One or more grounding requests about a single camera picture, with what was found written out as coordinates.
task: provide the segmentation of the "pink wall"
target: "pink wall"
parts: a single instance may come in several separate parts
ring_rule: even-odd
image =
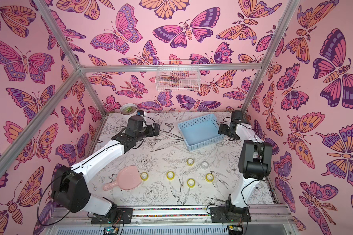
[[[319,3],[301,1],[301,14]],[[281,65],[281,72],[272,79],[264,77],[257,99],[260,110],[249,107],[248,111],[254,128],[261,127],[261,137],[272,139],[279,148],[273,156],[273,186],[278,198],[289,205],[302,234],[353,234],[353,1],[329,3],[330,7],[338,4],[329,13],[329,7],[323,8],[319,21],[307,14],[306,24],[300,25],[298,12],[294,13],[284,37],[285,52],[273,58],[273,68]],[[310,30],[311,41],[307,35],[295,39],[299,29]],[[288,49],[292,40],[307,45],[292,45],[297,50],[292,54]],[[348,64],[347,72],[339,70],[339,78],[324,82]],[[318,68],[324,68],[320,78],[315,75]]]

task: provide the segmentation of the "pink butterfly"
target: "pink butterfly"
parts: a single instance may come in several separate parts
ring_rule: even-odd
[[[0,64],[4,64],[9,81],[23,81],[26,74],[30,73],[33,82],[44,84],[45,72],[51,71],[54,59],[46,53],[35,53],[29,58],[26,54],[20,56],[13,48],[0,41]]]
[[[82,35],[72,29],[67,29],[66,25],[61,21],[61,19],[59,18],[59,16],[57,15],[57,13],[55,11],[51,11],[52,16],[54,17],[55,21],[57,22],[57,25],[59,26],[61,32],[63,33],[63,35],[66,37],[66,40],[70,46],[70,48],[73,51],[77,51],[77,52],[85,52],[81,47],[71,43],[73,42],[73,40],[71,38],[86,38],[85,35]],[[48,46],[47,49],[51,50],[52,48],[54,48],[55,45],[57,45],[57,47],[59,47],[59,43],[57,42],[54,34],[52,33],[51,29],[48,27],[47,23],[44,21],[43,17],[41,16],[44,25],[47,28],[48,33],[50,34],[50,36],[48,36]],[[60,58],[63,61],[65,58],[65,53],[64,51],[60,48]]]
[[[129,4],[122,6],[116,15],[115,26],[117,30],[113,27],[113,33],[103,33],[95,36],[91,40],[90,45],[94,49],[102,48],[106,51],[114,49],[122,54],[127,53],[129,50],[127,41],[137,43],[143,38],[137,29],[135,29],[137,19],[135,18],[134,11],[135,8]]]
[[[60,109],[61,113],[64,115],[64,122],[66,125],[69,125],[69,131],[72,133],[76,127],[77,131],[80,131],[81,125],[84,123],[85,108],[83,108],[80,112],[78,107],[76,112],[74,112],[72,106],[70,108],[71,111],[68,111],[64,106],[61,106]]]
[[[113,112],[116,109],[119,109],[120,107],[121,105],[115,101],[115,98],[113,96],[106,97],[106,103],[104,102],[104,109],[106,112]]]
[[[97,120],[101,120],[102,119],[102,114],[101,114],[101,112],[97,109],[97,108],[95,108],[95,107],[93,107],[93,106],[89,106],[88,107],[88,110],[89,110],[89,112],[91,113],[91,119],[93,120],[93,121],[97,121]]]
[[[206,58],[205,56],[200,55],[200,54],[191,54],[190,59],[193,60],[191,62],[192,64],[231,63],[231,58],[229,58],[229,57],[231,56],[232,52],[233,51],[229,48],[229,44],[223,42],[217,47],[214,55],[213,55],[213,51],[212,51],[212,56],[209,59]],[[202,75],[207,75],[209,72],[210,72],[209,70],[201,70],[200,71],[200,73]]]
[[[237,87],[238,91],[226,92],[223,97],[228,97],[229,99],[234,98],[235,100],[244,100],[252,83],[250,78],[251,76],[243,79],[242,88]]]
[[[137,105],[137,107],[139,109],[152,109],[154,111],[160,112],[163,110],[162,106],[165,107],[170,107],[173,104],[173,102],[171,101],[171,98],[173,96],[171,95],[171,91],[162,91],[158,94],[157,100],[154,97],[154,101],[145,101],[142,103],[139,103]]]
[[[144,88],[145,87],[144,84],[139,82],[135,75],[131,76],[131,83],[133,87],[129,82],[125,81],[125,83],[127,84],[128,87],[121,86],[121,88],[127,89],[127,90],[117,91],[115,92],[115,94],[120,96],[127,96],[129,98],[132,98],[135,96],[136,98],[141,99],[142,94],[148,93],[148,90]]]

